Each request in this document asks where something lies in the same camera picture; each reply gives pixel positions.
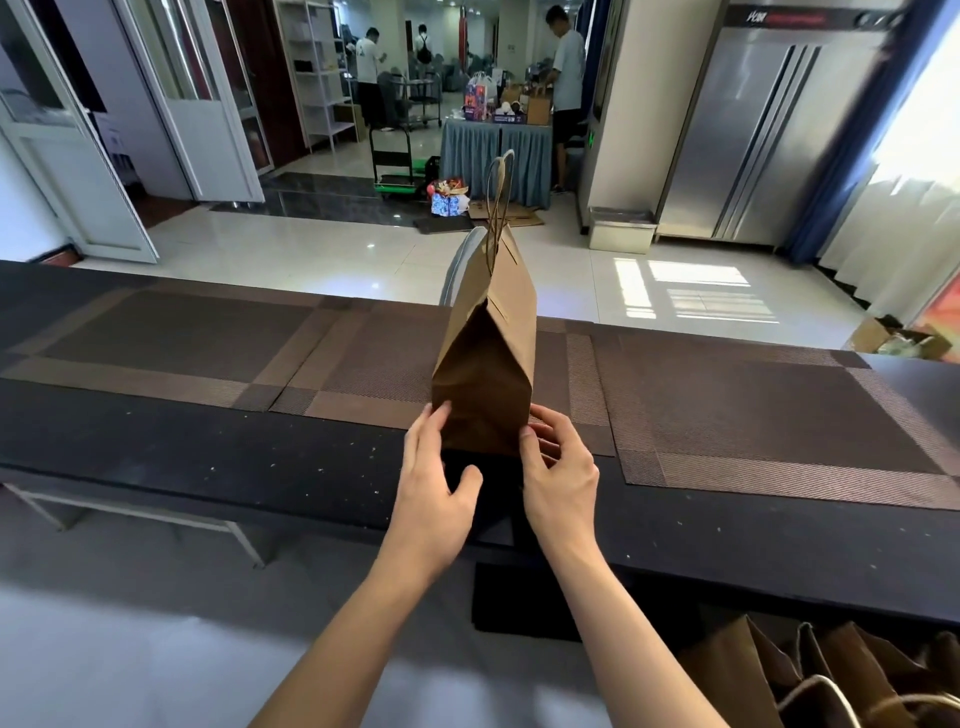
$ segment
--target person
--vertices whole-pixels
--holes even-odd
[[[570,420],[532,405],[519,433],[523,505],[556,573],[615,727],[724,728],[607,566],[593,533],[599,471]],[[441,461],[445,402],[406,434],[394,513],[367,578],[290,671],[250,728],[354,728],[396,635],[467,539],[483,475],[451,494]]]
[[[376,47],[378,40],[380,32],[376,28],[369,28],[367,36],[360,38],[354,47],[357,57],[357,100],[364,121],[372,129],[382,127],[387,122],[383,93],[376,81],[377,66],[386,60],[387,54],[381,53]]]
[[[430,51],[430,36],[426,34],[425,23],[421,23],[417,28],[417,37],[414,38],[414,54],[423,65],[427,65],[433,60],[433,53]]]
[[[559,5],[546,12],[546,24],[560,39],[554,55],[553,68],[543,85],[553,84],[553,144],[557,155],[557,184],[554,192],[566,190],[566,142],[583,121],[580,112],[584,92],[584,65],[587,54],[584,37],[570,27],[570,18]]]

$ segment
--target black floor tile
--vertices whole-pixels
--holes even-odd
[[[314,192],[323,195],[348,197],[379,197],[372,178],[311,175],[303,172],[284,172],[268,180],[261,180],[264,189],[287,192]]]
[[[265,188],[263,203],[220,203],[217,212],[246,212],[272,217],[300,217],[309,220],[333,220],[344,223],[370,223],[404,228],[430,216],[430,207],[424,201],[382,200],[379,197],[348,197],[346,195],[290,192]]]

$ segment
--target metal rack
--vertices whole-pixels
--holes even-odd
[[[314,0],[275,0],[290,80],[297,96],[303,143],[309,149],[327,139],[336,153],[335,136],[356,126],[337,121],[333,108],[353,99],[345,78],[347,59],[339,38],[333,5]]]

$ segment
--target white t-shirt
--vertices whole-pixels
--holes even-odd
[[[368,37],[357,40],[357,81],[361,84],[376,83],[376,62],[382,55],[376,43]]]
[[[579,109],[584,92],[584,65],[587,54],[584,37],[572,28],[560,39],[553,67],[560,71],[560,78],[553,84],[553,108],[556,111]]]

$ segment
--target person's left hand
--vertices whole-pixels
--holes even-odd
[[[470,465],[455,493],[446,487],[440,431],[449,414],[450,402],[432,414],[427,404],[407,431],[394,514],[374,565],[424,589],[464,547],[483,483],[479,469]]]

